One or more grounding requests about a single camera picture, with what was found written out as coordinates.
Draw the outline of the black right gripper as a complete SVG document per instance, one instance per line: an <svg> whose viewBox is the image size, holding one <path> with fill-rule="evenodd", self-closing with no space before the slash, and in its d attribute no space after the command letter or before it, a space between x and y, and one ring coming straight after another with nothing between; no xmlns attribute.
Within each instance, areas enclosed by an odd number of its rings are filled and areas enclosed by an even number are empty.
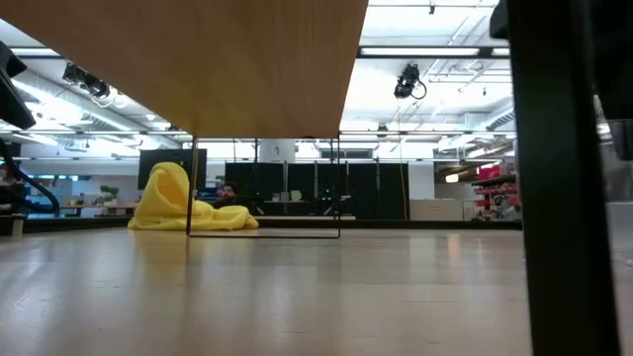
<svg viewBox="0 0 633 356"><path fill-rule="evenodd" d="M633 0L590 0L594 81L609 120L633 120Z"/></svg>

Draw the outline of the wooden shelf with black legs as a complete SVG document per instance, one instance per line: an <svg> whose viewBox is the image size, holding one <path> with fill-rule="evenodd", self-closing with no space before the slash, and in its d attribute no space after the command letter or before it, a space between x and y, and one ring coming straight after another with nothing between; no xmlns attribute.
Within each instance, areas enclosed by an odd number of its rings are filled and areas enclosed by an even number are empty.
<svg viewBox="0 0 633 356"><path fill-rule="evenodd" d="M588 0L509 0L534 356L619 356ZM197 136L338 131L367 0L0 0L0 18Z"/></svg>

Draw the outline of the black ceiling light cluster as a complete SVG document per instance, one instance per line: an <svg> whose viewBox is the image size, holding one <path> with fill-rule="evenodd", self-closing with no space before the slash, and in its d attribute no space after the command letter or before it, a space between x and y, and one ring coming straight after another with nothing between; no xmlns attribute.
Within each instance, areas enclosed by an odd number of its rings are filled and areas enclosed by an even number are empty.
<svg viewBox="0 0 633 356"><path fill-rule="evenodd" d="M110 86L74 63L68 62L62 79L70 85L76 85L94 98L103 99L111 94Z"/></svg>

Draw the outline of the person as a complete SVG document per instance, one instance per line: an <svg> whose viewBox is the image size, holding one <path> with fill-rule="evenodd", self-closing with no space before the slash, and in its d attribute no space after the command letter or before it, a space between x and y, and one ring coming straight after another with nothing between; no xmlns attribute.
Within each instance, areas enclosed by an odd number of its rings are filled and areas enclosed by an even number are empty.
<svg viewBox="0 0 633 356"><path fill-rule="evenodd" d="M233 182L224 182L217 190L217 199L212 203L215 209L229 206L242 206L243 201L238 197L238 187Z"/></svg>
<svg viewBox="0 0 633 356"><path fill-rule="evenodd" d="M17 178L7 164L0 164L0 216L27 214L20 202L26 197L23 181Z"/></svg>

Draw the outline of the potted plant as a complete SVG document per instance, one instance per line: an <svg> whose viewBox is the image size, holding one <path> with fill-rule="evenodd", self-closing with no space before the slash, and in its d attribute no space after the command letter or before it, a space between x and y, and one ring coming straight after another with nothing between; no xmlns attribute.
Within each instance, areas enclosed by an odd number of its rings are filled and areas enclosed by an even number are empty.
<svg viewBox="0 0 633 356"><path fill-rule="evenodd" d="M120 189L116 186L101 185L100 196L95 200L98 206L110 206L118 203Z"/></svg>

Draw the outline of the wooden desk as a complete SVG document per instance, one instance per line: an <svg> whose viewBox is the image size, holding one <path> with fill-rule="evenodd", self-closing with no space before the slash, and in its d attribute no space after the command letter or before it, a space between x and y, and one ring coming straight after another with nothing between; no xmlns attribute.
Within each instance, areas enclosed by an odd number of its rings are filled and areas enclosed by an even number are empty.
<svg viewBox="0 0 633 356"><path fill-rule="evenodd" d="M94 213L95 218L99 217L127 217L132 216L137 208L137 203L122 205L62 205L53 215L56 218L70 216L72 218L82 218L83 211L88 210Z"/></svg>

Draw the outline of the black monitor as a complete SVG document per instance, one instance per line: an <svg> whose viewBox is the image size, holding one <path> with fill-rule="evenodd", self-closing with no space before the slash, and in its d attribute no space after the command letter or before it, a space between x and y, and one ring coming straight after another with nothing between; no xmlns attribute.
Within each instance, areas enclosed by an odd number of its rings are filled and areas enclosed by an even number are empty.
<svg viewBox="0 0 633 356"><path fill-rule="evenodd" d="M191 149L156 149L142 150L138 161L137 188L143 190L149 179L150 171L154 165L162 162L176 163L183 168L188 177L191 177L193 166L193 153ZM204 189L207 175L207 151L198 149L197 152L197 176L196 188Z"/></svg>

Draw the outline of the rack with red bins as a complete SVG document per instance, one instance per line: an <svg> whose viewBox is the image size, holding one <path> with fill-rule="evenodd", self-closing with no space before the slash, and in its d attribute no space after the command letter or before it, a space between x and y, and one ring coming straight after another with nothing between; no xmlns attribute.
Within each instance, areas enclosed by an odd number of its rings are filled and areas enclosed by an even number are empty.
<svg viewBox="0 0 633 356"><path fill-rule="evenodd" d="M471 184L474 201L474 221L519 222L522 210L516 176L503 164L478 168L478 180Z"/></svg>

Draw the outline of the yellow cloth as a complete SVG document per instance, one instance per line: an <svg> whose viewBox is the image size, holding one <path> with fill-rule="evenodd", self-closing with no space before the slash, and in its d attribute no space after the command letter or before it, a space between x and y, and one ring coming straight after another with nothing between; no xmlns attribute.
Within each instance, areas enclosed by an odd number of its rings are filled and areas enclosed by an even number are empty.
<svg viewBox="0 0 633 356"><path fill-rule="evenodd" d="M178 164L160 162L149 174L135 214L128 222L132 230L185 230L189 212L189 178ZM257 229L259 223L243 206L214 208L194 201L191 229L239 230Z"/></svg>

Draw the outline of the beige cabinet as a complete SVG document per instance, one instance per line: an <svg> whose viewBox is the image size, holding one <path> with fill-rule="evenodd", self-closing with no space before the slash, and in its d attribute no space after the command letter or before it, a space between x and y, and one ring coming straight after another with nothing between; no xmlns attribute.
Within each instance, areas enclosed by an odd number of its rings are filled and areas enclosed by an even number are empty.
<svg viewBox="0 0 633 356"><path fill-rule="evenodd" d="M411 200L409 207L412 221L465 222L472 218L472 210L461 200Z"/></svg>

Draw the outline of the black partition screen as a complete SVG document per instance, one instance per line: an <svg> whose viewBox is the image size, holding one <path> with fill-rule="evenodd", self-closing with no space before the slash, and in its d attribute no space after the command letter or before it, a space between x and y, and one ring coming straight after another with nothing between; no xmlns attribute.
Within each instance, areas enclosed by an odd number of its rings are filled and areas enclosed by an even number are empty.
<svg viewBox="0 0 633 356"><path fill-rule="evenodd" d="M228 163L226 178L259 216L409 218L406 163Z"/></svg>

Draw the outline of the black table frame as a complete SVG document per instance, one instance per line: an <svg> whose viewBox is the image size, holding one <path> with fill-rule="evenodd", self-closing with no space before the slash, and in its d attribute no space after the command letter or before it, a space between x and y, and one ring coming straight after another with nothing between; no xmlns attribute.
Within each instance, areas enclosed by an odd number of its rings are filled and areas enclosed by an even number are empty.
<svg viewBox="0 0 633 356"><path fill-rule="evenodd" d="M64 219L23 219L18 217L0 217L0 237L12 236L14 223L22 229L22 233L64 232L72 230L102 229L126 227L130 217L97 217L97 218L64 218ZM264 228L289 229L501 229L522 230L521 222L457 222L457 221L377 221L350 220L343 217L341 221L334 219L317 220L315 217L306 219L273 219L260 217L259 230Z"/></svg>

